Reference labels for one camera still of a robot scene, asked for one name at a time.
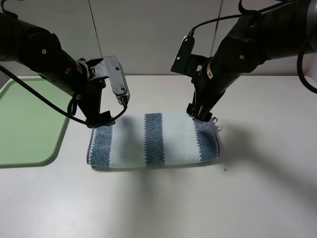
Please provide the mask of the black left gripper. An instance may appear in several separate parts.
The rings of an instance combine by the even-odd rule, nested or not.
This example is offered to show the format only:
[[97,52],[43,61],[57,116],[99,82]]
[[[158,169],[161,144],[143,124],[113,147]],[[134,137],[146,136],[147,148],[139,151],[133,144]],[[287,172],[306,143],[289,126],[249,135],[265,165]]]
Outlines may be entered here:
[[80,58],[76,61],[78,70],[86,81],[83,91],[76,96],[77,105],[86,117],[90,126],[109,126],[114,124],[110,111],[101,113],[102,90],[106,87],[108,78],[103,58],[86,60]]

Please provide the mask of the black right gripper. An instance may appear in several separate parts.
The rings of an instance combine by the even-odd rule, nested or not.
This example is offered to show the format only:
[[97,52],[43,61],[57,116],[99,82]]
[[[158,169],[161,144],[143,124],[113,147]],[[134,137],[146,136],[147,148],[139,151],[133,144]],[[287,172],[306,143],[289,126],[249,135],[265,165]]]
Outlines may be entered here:
[[196,70],[191,79],[195,91],[193,101],[188,104],[186,113],[199,121],[209,122],[212,119],[210,111],[224,94],[218,92],[213,82],[213,57],[191,55],[189,60],[190,69]]

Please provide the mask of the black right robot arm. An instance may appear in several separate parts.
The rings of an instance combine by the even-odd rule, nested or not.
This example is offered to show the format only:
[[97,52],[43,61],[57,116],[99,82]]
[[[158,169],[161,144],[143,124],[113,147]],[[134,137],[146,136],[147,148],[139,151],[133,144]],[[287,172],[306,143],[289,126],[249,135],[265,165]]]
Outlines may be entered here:
[[317,50],[317,2],[292,0],[264,13],[240,4],[239,10],[243,15],[191,80],[195,91],[186,112],[198,121],[210,121],[211,109],[226,89],[268,60],[296,56],[300,81],[317,91],[303,73],[303,56]]

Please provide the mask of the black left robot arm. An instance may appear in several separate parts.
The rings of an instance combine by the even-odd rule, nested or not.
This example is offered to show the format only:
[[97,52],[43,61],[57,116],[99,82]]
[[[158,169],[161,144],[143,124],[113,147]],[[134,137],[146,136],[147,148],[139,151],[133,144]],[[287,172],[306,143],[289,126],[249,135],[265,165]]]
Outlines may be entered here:
[[56,34],[8,13],[1,13],[0,60],[20,63],[68,94],[71,101],[67,110],[63,111],[9,70],[0,68],[4,74],[60,114],[90,128],[114,123],[115,118],[111,117],[109,111],[100,112],[102,90],[106,83],[105,77],[98,76],[94,67],[102,62],[101,58],[74,60],[62,49]]

